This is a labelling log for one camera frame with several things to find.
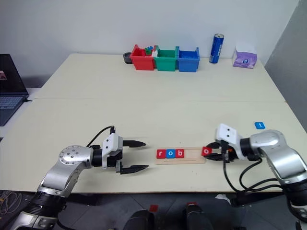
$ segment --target black cable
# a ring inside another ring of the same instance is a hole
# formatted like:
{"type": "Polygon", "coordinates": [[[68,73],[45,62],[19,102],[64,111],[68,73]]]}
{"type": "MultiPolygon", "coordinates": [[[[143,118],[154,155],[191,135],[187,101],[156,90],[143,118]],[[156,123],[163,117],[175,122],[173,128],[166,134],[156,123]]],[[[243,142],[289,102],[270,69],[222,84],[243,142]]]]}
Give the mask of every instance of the black cable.
{"type": "MultiPolygon", "coordinates": [[[[228,147],[228,143],[226,141],[221,141],[221,147],[222,147],[222,150],[221,150],[221,154],[222,154],[222,159],[223,159],[223,171],[224,171],[224,176],[225,176],[225,179],[227,180],[229,186],[236,192],[236,193],[246,193],[246,192],[259,192],[259,191],[262,191],[262,190],[265,190],[265,189],[268,189],[268,188],[273,188],[273,187],[278,187],[278,188],[282,188],[280,185],[278,184],[271,184],[271,185],[267,185],[267,186],[264,186],[264,187],[261,187],[261,188],[256,188],[254,189],[255,187],[263,184],[263,183],[266,183],[266,182],[269,182],[269,181],[275,181],[276,179],[275,178],[270,178],[270,179],[266,179],[266,180],[263,180],[263,181],[260,181],[250,187],[244,187],[244,190],[238,190],[236,189],[232,183],[230,182],[229,178],[228,178],[228,175],[227,175],[227,171],[226,171],[226,159],[225,159],[225,154],[226,154],[226,150],[227,150],[227,147],[228,147]]],[[[250,166],[248,166],[243,172],[242,174],[244,175],[249,169],[251,169],[252,167],[260,164],[262,162],[262,160],[260,160],[259,162],[256,162],[250,166]]]]}
{"type": "Polygon", "coordinates": [[[227,147],[228,147],[228,143],[224,140],[221,141],[221,154],[222,154],[222,159],[223,159],[223,171],[224,171],[224,176],[229,184],[229,186],[236,192],[236,193],[240,193],[241,191],[236,189],[232,183],[230,182],[229,178],[228,178],[228,175],[227,175],[227,171],[226,171],[226,159],[225,159],[225,154],[226,154],[226,150],[227,150],[227,147]]]}
{"type": "Polygon", "coordinates": [[[104,131],[106,131],[108,128],[111,129],[112,132],[114,132],[114,126],[108,126],[108,127],[105,127],[103,130],[101,130],[99,133],[97,133],[97,135],[90,141],[90,143],[88,143],[86,146],[89,147],[92,142],[104,131]]]}
{"type": "Polygon", "coordinates": [[[259,158],[258,162],[253,163],[252,165],[248,166],[248,167],[247,167],[245,170],[243,170],[243,172],[240,174],[239,182],[240,182],[240,185],[241,185],[243,188],[247,189],[247,187],[245,187],[244,184],[242,183],[242,178],[243,178],[244,174],[245,174],[248,170],[250,170],[251,168],[253,168],[253,167],[255,167],[256,165],[260,164],[261,162],[262,162],[262,158],[259,158]]]}
{"type": "MultiPolygon", "coordinates": [[[[256,162],[256,163],[254,163],[254,164],[248,166],[248,167],[247,167],[245,170],[243,170],[243,172],[240,174],[239,182],[240,182],[240,185],[241,185],[243,188],[248,189],[248,188],[243,184],[243,182],[242,182],[242,178],[243,178],[244,174],[245,174],[248,170],[250,170],[251,168],[253,168],[253,167],[255,167],[256,165],[261,164],[261,163],[262,163],[262,158],[259,158],[259,161],[258,161],[258,162],[256,162]]],[[[250,188],[257,187],[257,186],[259,186],[259,185],[261,185],[261,184],[264,184],[264,183],[266,183],[266,182],[269,182],[269,181],[277,181],[277,179],[276,179],[276,178],[266,179],[266,180],[260,181],[260,182],[258,182],[258,183],[256,183],[256,184],[252,185],[250,188]]]]}
{"type": "Polygon", "coordinates": [[[60,222],[59,218],[58,218],[58,220],[57,220],[57,224],[58,224],[61,228],[65,229],[65,230],[76,230],[76,229],[71,229],[71,228],[66,227],[65,225],[63,225],[63,224],[60,222]]]}

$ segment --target laptop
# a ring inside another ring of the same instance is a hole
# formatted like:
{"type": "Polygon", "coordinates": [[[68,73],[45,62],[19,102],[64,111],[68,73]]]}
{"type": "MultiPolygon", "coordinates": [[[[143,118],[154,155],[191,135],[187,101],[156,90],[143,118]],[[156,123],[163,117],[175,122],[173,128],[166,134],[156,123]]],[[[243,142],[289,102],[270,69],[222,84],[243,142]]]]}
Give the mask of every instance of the laptop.
{"type": "Polygon", "coordinates": [[[9,54],[0,54],[0,126],[4,126],[29,96],[9,54]]]}

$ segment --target green bin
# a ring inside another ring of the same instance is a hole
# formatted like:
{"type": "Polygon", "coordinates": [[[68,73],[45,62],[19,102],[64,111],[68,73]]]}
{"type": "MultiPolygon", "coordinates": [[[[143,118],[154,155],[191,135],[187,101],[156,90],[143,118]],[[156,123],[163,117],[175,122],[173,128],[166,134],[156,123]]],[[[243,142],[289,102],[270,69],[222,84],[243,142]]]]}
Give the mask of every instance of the green bin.
{"type": "Polygon", "coordinates": [[[177,52],[175,50],[160,49],[157,47],[157,56],[154,58],[155,65],[159,71],[175,71],[177,68],[177,52]]]}

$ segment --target blue letter tile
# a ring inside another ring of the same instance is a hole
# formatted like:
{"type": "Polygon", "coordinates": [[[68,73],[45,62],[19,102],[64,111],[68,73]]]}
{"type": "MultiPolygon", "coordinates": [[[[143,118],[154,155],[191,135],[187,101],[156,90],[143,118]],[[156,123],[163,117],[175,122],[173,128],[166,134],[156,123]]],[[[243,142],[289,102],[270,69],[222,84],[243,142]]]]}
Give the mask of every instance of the blue letter tile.
{"type": "Polygon", "coordinates": [[[255,122],[256,129],[265,129],[263,122],[255,122]]]}
{"type": "Polygon", "coordinates": [[[175,158],[175,150],[174,149],[167,149],[166,150],[166,158],[175,158]]]}

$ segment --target white table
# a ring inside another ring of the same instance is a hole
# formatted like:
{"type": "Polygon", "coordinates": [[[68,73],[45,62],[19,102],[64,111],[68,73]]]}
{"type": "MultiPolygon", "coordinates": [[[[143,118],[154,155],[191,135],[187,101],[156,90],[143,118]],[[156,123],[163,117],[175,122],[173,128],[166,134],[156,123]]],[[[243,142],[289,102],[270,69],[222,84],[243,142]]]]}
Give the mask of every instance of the white table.
{"type": "Polygon", "coordinates": [[[121,55],[72,54],[37,98],[101,98],[103,101],[284,102],[260,61],[254,69],[202,58],[196,73],[135,70],[121,55]]]}
{"type": "MultiPolygon", "coordinates": [[[[156,149],[204,146],[213,141],[214,131],[221,122],[249,137],[259,132],[255,121],[263,121],[268,129],[283,132],[287,143],[307,160],[307,134],[284,102],[166,100],[131,108],[128,103],[114,106],[113,102],[101,99],[35,99],[0,143],[0,188],[36,190],[63,148],[74,144],[85,146],[100,129],[115,125],[119,135],[148,145],[141,149],[125,148],[124,166],[149,164],[149,168],[127,175],[115,173],[114,168],[85,170],[74,192],[230,192],[222,162],[155,165],[156,149]]],[[[106,135],[95,144],[101,144],[106,135]]],[[[236,161],[227,165],[236,186],[240,172],[250,164],[236,161]]],[[[270,177],[273,174],[264,162],[247,173],[245,182],[252,185],[270,177]]]]}
{"type": "MultiPolygon", "coordinates": [[[[40,88],[27,88],[27,91],[29,93],[28,100],[34,100],[35,94],[39,91],[40,88]]],[[[14,115],[9,119],[9,121],[4,125],[0,126],[0,137],[3,138],[8,130],[12,128],[15,121],[18,117],[26,110],[26,108],[30,105],[31,102],[25,102],[23,103],[18,110],[14,113],[14,115]]]]}
{"type": "MultiPolygon", "coordinates": [[[[108,125],[124,138],[148,144],[124,149],[124,166],[149,168],[127,175],[115,169],[85,170],[74,192],[230,192],[221,162],[154,163],[157,148],[214,141],[219,123],[249,137],[259,132],[254,122],[262,121],[282,131],[307,160],[307,134],[260,62],[251,70],[232,67],[230,59],[213,65],[204,58],[199,67],[196,73],[136,71],[120,55],[70,55],[0,143],[0,189],[35,191],[64,147],[85,146],[108,125]]],[[[250,164],[227,165],[236,186],[250,164]]],[[[251,185],[269,177],[273,174],[263,163],[245,181],[251,185]]]]}

